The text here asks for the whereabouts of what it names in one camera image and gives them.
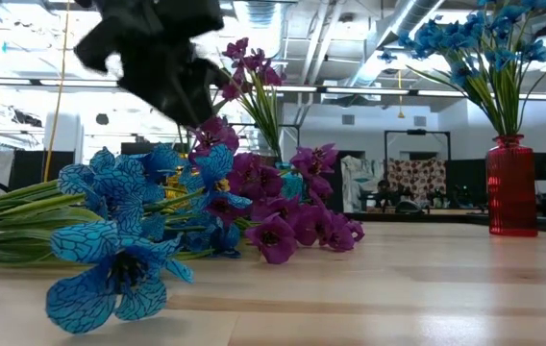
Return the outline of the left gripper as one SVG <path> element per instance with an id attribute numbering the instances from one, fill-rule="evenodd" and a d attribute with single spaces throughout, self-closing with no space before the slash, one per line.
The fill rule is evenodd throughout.
<path id="1" fill-rule="evenodd" d="M 210 93 L 183 86 L 204 75 L 205 85 L 229 83 L 225 68 L 195 56 L 190 40 L 223 28 L 219 0 L 74 0 L 102 20 L 74 47 L 88 69 L 107 74 L 107 58 L 120 56 L 117 84 L 182 126 L 198 128 L 213 115 Z"/>

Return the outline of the purple artificial flower bunch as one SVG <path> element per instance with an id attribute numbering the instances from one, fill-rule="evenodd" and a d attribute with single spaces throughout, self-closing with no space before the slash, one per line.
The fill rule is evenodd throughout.
<path id="1" fill-rule="evenodd" d="M 230 42 L 221 53 L 231 61 L 231 70 L 220 68 L 213 82 L 222 97 L 213 104 L 213 110 L 218 113 L 224 105 L 237 100 L 268 146 L 262 161 L 275 167 L 282 161 L 277 90 L 284 77 L 275 70 L 262 49 L 248 51 L 248 48 L 249 38 L 244 37 Z"/>
<path id="2" fill-rule="evenodd" d="M 303 196 L 286 199 L 282 172 L 257 154 L 239 152 L 235 130 L 221 118 L 210 118 L 194 133 L 197 144 L 180 178 L 193 196 L 185 251 L 236 258 L 236 246 L 247 237 L 267 262 L 281 264 L 300 245 L 346 252 L 362 240 L 360 223 L 324 203 L 333 192 L 324 177 L 336 160 L 332 144 L 298 148 L 290 163 L 303 177 Z"/>

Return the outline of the blue artificial flower bunch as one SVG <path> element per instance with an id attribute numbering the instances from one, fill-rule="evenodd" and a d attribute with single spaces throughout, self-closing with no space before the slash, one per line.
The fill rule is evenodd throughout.
<path id="1" fill-rule="evenodd" d="M 439 24 L 431 19 L 399 43 L 415 60 L 440 56 L 447 70 L 418 74 L 451 87 L 475 104 L 500 136 L 518 133 L 517 62 L 512 49 L 513 23 L 484 11 L 468 16 L 463 24 Z"/>
<path id="2" fill-rule="evenodd" d="M 520 132 L 533 84 L 523 91 L 530 67 L 546 63 L 546 43 L 530 37 L 530 19 L 546 13 L 546 0 L 479 0 L 460 32 L 466 45 L 462 89 L 499 136 Z"/>
<path id="3" fill-rule="evenodd" d="M 51 182 L 0 195 L 0 264 L 80 264 L 56 281 L 45 312 L 71 334 L 109 318 L 140 320 L 167 300 L 162 273 L 193 279 L 183 238 L 191 228 L 192 194 L 166 199 L 163 182 L 188 163 L 169 144 L 145 154 L 98 151 L 64 167 Z"/>

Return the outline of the red ribbed glass vase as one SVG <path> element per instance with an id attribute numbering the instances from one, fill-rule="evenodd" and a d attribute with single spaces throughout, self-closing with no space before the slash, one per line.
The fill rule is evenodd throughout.
<path id="1" fill-rule="evenodd" d="M 485 157 L 489 232 L 537 237 L 534 151 L 522 135 L 496 136 Z"/>

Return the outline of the teal glass vase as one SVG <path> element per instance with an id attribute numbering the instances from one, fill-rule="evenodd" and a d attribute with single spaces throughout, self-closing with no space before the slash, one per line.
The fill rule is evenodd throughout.
<path id="1" fill-rule="evenodd" d="M 286 199 L 294 197 L 302 199 L 304 185 L 301 174 L 294 170 L 290 162 L 277 162 L 276 167 L 282 172 L 283 185 L 281 195 Z"/>

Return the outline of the long ceiling light bar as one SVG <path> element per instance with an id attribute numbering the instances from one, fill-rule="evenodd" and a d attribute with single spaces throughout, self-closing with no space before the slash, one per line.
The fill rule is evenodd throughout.
<path id="1" fill-rule="evenodd" d="M 105 80 L 61 80 L 61 79 L 22 79 L 0 78 L 2 87 L 70 87 L 77 89 L 103 88 L 118 89 L 116 81 Z M 377 87 L 347 87 L 347 86 L 277 86 L 280 92 L 338 94 L 338 95 L 395 95 L 410 97 L 462 98 L 460 91 L 436 89 L 402 89 Z M 528 101 L 546 101 L 546 93 L 521 93 L 520 98 Z"/>

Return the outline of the white teal patterned cloth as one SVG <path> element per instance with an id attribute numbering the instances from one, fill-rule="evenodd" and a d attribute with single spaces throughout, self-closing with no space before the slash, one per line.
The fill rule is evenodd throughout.
<path id="1" fill-rule="evenodd" d="M 381 161 L 357 159 L 345 156 L 341 159 L 342 198 L 345 212 L 363 211 L 360 197 L 363 193 L 375 193 L 384 175 Z"/>

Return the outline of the black background workstation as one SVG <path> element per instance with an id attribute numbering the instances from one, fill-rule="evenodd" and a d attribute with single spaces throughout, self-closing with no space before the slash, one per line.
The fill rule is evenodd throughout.
<path id="1" fill-rule="evenodd" d="M 429 193 L 427 199 L 419 200 L 417 194 L 403 185 L 396 188 L 380 186 L 375 192 L 362 192 L 359 200 L 362 211 L 381 214 L 430 214 L 450 206 L 450 201 L 439 189 Z"/>

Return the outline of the brown dotted cloth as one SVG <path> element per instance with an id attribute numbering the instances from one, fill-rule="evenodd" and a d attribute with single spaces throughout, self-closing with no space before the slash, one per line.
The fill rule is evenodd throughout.
<path id="1" fill-rule="evenodd" d="M 389 159 L 385 168 L 386 180 L 399 201 L 412 201 L 422 208 L 447 206 L 446 161 Z"/>

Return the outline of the silver air duct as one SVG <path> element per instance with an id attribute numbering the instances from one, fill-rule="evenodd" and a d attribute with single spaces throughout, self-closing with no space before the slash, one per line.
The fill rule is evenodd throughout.
<path id="1" fill-rule="evenodd" d="M 391 15 L 376 20 L 363 42 L 363 60 L 346 82 L 346 87 L 370 87 L 387 69 L 378 56 L 384 47 L 398 40 L 402 33 L 410 33 L 423 24 L 445 0 L 397 0 Z"/>
<path id="2" fill-rule="evenodd" d="M 282 0 L 234 0 L 240 25 L 239 38 L 248 38 L 248 51 L 261 49 L 272 61 L 282 53 L 287 10 L 294 2 Z"/>

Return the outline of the black stand frame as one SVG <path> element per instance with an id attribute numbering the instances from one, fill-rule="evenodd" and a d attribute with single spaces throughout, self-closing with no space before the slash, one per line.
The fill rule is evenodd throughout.
<path id="1" fill-rule="evenodd" d="M 447 149 L 447 152 L 446 152 L 446 160 L 447 161 L 450 161 L 452 159 L 452 148 L 451 148 L 451 144 L 452 144 L 452 140 L 451 140 L 451 132 L 449 131 L 428 131 L 428 130 L 424 130 L 424 129 L 407 129 L 407 130 L 384 130 L 384 142 L 385 142 L 385 148 L 384 148 L 384 161 L 388 161 L 388 141 L 387 141 L 387 138 L 388 138 L 388 135 L 389 134 L 404 134 L 404 135 L 407 135 L 407 136 L 425 136 L 427 134 L 430 134 L 430 135 L 433 135 L 433 136 L 437 136 L 437 135 L 442 135 L 442 136 L 445 136 L 446 137 L 446 149 Z"/>

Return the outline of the black aluminium table frame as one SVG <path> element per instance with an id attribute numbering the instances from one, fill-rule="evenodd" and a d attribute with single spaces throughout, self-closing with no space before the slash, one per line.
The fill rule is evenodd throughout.
<path id="1" fill-rule="evenodd" d="M 485 214 L 395 214 L 395 213 L 345 213 L 345 216 L 359 222 L 390 223 L 444 223 L 470 224 L 488 226 L 489 219 Z M 546 232 L 546 218 L 538 217 L 537 228 Z"/>

